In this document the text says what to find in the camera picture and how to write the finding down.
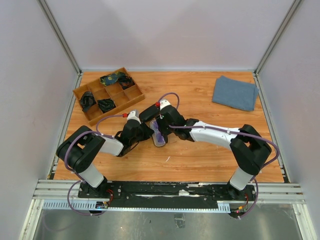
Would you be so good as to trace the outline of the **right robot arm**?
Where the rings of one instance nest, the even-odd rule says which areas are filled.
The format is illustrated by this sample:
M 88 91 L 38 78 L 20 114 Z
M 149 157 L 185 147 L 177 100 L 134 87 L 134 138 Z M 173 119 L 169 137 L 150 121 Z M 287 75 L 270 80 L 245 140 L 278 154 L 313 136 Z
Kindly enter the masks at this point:
M 158 103 L 158 108 L 156 121 L 165 139 L 169 134 L 175 134 L 184 141 L 210 143 L 232 152 L 237 169 L 226 184 L 225 193 L 232 200 L 240 199 L 246 185 L 258 175 L 272 152 L 268 141 L 248 124 L 228 128 L 194 118 L 185 119 L 167 100 Z

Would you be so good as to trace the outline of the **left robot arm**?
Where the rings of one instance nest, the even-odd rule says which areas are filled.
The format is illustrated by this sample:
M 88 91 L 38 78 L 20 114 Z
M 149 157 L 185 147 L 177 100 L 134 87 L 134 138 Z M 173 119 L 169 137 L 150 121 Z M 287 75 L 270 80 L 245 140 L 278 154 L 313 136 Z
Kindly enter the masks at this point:
M 144 122 L 130 119 L 115 136 L 103 135 L 83 125 L 65 140 L 56 150 L 56 155 L 65 167 L 82 180 L 96 198 L 110 193 L 107 178 L 99 172 L 93 161 L 97 154 L 107 153 L 123 157 L 137 144 L 152 137 L 154 130 Z

